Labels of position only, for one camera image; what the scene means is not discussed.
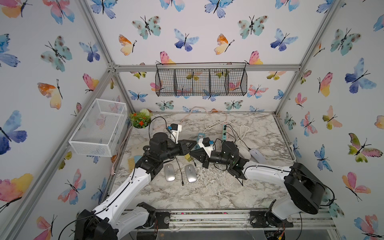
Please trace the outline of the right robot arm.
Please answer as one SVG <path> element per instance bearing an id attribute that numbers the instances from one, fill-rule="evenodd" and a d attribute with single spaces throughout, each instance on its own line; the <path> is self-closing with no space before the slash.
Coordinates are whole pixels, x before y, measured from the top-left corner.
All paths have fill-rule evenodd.
<path id="1" fill-rule="evenodd" d="M 287 195 L 273 200 L 265 213 L 269 225 L 278 227 L 291 215 L 306 213 L 316 215 L 326 191 L 325 185 L 303 164 L 292 166 L 270 166 L 260 164 L 262 155 L 254 149 L 246 151 L 234 142 L 224 141 L 220 151 L 214 149 L 210 140 L 199 141 L 200 148 L 190 156 L 207 168 L 210 163 L 224 165 L 229 174 L 238 179 L 266 182 L 287 190 Z"/>

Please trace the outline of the pink power strip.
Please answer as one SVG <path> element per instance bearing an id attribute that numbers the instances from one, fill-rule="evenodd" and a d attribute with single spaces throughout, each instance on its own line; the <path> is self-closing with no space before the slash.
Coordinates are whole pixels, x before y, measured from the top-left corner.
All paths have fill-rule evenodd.
<path id="1" fill-rule="evenodd" d="M 223 128 L 222 128 L 222 141 L 226 141 L 227 140 L 227 125 L 223 125 Z"/>

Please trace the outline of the grey mouse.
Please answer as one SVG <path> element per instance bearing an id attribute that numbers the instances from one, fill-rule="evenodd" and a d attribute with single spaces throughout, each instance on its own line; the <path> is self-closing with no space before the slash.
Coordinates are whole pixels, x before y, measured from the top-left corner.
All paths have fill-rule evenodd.
<path id="1" fill-rule="evenodd" d="M 197 181 L 198 177 L 193 165 L 185 166 L 185 173 L 189 183 L 195 183 Z"/>

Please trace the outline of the silver mouse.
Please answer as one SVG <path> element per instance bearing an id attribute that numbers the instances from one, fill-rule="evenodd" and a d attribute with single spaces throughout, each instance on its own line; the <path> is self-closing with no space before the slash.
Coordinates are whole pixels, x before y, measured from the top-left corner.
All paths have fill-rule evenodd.
<path id="1" fill-rule="evenodd" d="M 176 179 L 175 169 L 172 164 L 167 164 L 164 166 L 164 173 L 167 182 L 173 182 Z"/>

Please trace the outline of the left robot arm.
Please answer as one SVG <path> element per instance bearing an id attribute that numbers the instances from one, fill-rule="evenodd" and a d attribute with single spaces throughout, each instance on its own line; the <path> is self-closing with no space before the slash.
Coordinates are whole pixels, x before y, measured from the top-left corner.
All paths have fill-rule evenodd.
<path id="1" fill-rule="evenodd" d="M 119 240 L 133 230 L 157 226 L 156 209 L 140 203 L 128 214 L 126 207 L 135 196 L 163 169 L 167 160 L 189 154 L 196 141 L 170 139 L 165 133 L 156 133 L 144 146 L 144 154 L 123 184 L 92 211 L 83 210 L 76 219 L 76 240 Z"/>

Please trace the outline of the blue power strip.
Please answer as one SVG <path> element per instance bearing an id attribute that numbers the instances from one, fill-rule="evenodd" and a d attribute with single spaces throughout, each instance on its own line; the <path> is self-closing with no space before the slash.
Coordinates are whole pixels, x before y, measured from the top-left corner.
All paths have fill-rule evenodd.
<path id="1" fill-rule="evenodd" d="M 206 137 L 206 135 L 204 133 L 198 133 L 198 136 L 197 136 L 197 144 L 195 145 L 195 148 L 194 150 L 198 150 L 200 149 L 200 145 L 199 145 L 199 141 L 204 139 Z"/>

